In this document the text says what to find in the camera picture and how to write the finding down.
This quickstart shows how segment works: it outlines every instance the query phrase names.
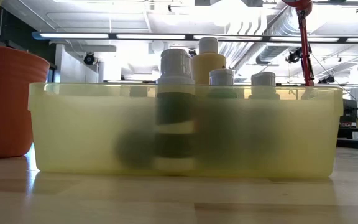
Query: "plastic bottle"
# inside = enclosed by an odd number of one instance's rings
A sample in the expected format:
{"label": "plastic bottle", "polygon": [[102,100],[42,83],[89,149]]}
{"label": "plastic bottle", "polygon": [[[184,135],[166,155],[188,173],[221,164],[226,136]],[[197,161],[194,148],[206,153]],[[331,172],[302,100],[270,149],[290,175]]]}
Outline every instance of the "plastic bottle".
{"label": "plastic bottle", "polygon": [[212,70],[226,68],[226,57],[218,54],[218,40],[203,37],[199,41],[200,54],[193,57],[191,75],[197,85],[209,85]]}
{"label": "plastic bottle", "polygon": [[194,135],[194,84],[191,58],[182,49],[161,54],[161,77],[157,80],[157,122],[154,167],[170,175],[194,168],[191,139]]}

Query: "ductwork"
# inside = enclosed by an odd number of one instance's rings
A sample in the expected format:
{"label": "ductwork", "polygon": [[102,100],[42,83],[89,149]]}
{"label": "ductwork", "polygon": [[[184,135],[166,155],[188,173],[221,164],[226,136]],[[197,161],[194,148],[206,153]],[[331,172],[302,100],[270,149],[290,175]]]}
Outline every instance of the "ductwork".
{"label": "ductwork", "polygon": [[[286,8],[284,13],[276,22],[265,31],[265,35],[300,35],[298,28],[298,15],[293,8]],[[286,51],[288,47],[268,46],[265,43],[256,43],[247,53],[236,63],[233,69],[238,70],[245,65],[252,57],[256,57],[257,64],[269,64],[272,60]]]}

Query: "yellow plastic container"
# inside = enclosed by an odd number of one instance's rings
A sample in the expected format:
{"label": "yellow plastic container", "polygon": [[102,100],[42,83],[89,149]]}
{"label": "yellow plastic container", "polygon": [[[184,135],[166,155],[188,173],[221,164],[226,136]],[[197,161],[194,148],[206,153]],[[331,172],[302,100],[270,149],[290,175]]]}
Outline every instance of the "yellow plastic container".
{"label": "yellow plastic container", "polygon": [[[159,88],[199,93],[185,102],[194,131],[182,161],[191,169],[158,168],[157,114],[169,105]],[[179,104],[164,111],[181,116]],[[29,96],[41,171],[117,175],[328,177],[342,107],[341,89],[318,87],[34,83]],[[168,157],[181,156],[175,141],[163,144]]]}

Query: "wooden table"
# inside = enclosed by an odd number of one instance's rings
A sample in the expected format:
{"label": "wooden table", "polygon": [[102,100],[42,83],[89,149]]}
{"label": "wooden table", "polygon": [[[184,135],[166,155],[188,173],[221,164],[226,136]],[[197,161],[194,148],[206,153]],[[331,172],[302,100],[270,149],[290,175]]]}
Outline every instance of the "wooden table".
{"label": "wooden table", "polygon": [[0,159],[0,223],[357,223],[358,150],[326,180],[113,177]]}

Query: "ceiling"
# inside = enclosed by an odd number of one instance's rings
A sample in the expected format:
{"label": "ceiling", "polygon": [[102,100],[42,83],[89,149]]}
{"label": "ceiling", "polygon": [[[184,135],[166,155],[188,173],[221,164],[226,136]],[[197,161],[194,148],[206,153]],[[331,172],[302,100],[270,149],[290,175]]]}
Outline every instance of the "ceiling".
{"label": "ceiling", "polygon": [[[244,7],[240,0],[222,0],[219,7],[195,6],[195,0],[154,0],[147,3],[141,0],[9,0],[2,6],[41,32],[153,32],[153,33],[191,33],[191,34],[261,34],[264,29],[255,29],[255,18],[262,17],[259,26],[266,28],[267,23],[283,8],[282,2],[266,5],[263,11]],[[308,17],[310,35],[358,35],[358,7],[356,6],[315,6]],[[117,55],[127,61],[130,67],[139,67],[141,73],[152,73],[156,69],[159,57],[150,56],[151,41],[112,41],[81,40],[73,45],[115,45]],[[169,47],[198,48],[196,42],[171,42]],[[230,60],[239,60],[249,45],[235,45],[225,56]],[[312,64],[317,77],[324,75],[324,68],[336,73],[346,74],[349,67],[358,60],[358,45],[314,44],[311,46]],[[142,53],[132,57],[136,51]],[[255,65],[250,60],[238,69],[238,77],[248,79],[260,71],[275,72],[280,82],[302,83],[300,63],[288,64],[284,51],[269,66]],[[150,58],[145,65],[145,58]]]}

